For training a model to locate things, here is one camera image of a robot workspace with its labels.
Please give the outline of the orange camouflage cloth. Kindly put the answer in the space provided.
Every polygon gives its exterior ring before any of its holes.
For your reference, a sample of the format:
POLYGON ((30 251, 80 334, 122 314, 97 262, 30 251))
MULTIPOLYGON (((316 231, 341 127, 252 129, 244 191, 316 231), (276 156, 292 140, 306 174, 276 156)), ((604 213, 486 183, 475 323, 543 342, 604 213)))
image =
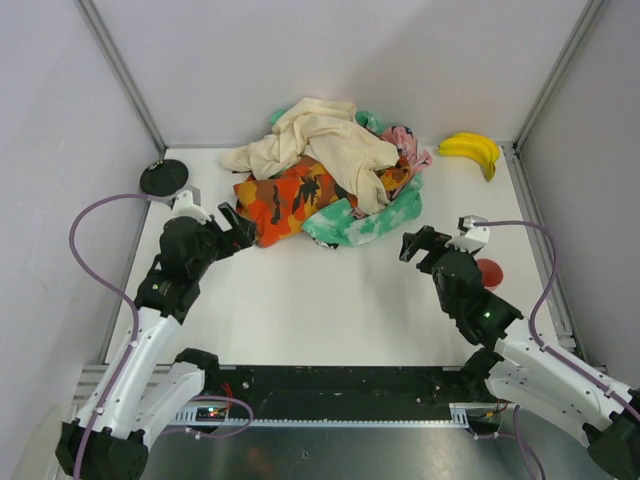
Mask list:
MULTIPOLYGON (((392 172, 394 179, 401 178, 399 160, 381 171, 386 170, 392 172)), ((382 184, 387 194, 391 186, 383 181, 382 184)), ((309 156, 273 178, 257 180, 250 176, 234 186, 234 193, 237 212, 256 223, 257 244, 264 248, 304 232, 302 225, 307 219, 339 200, 347 200, 359 209, 357 198, 309 156)))

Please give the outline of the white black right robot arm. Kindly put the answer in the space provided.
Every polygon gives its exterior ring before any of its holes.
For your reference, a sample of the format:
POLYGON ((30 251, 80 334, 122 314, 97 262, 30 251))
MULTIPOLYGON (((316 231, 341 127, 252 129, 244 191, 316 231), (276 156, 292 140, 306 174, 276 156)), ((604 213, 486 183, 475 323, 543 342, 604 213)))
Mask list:
POLYGON ((423 226, 403 235, 399 258, 426 251, 416 267, 432 277, 441 310, 478 346, 465 368, 491 395, 563 430, 611 477, 638 478, 638 390, 541 334, 534 317, 484 286, 475 256, 488 244, 490 226, 462 217, 456 237, 423 226))

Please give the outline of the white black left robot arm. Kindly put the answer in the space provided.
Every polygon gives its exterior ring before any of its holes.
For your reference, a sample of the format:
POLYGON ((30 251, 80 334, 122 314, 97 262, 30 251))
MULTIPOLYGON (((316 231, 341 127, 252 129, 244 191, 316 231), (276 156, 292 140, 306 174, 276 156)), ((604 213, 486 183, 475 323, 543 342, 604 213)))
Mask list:
POLYGON ((132 325, 98 386, 76 417, 63 423, 55 455, 74 479, 138 479, 152 446, 176 414, 213 386, 218 359, 197 349, 178 355, 167 376, 148 389, 160 354, 178 333, 216 261, 249 248, 256 226, 228 203, 222 229, 200 206, 174 204, 159 252, 135 297, 118 290, 132 325))

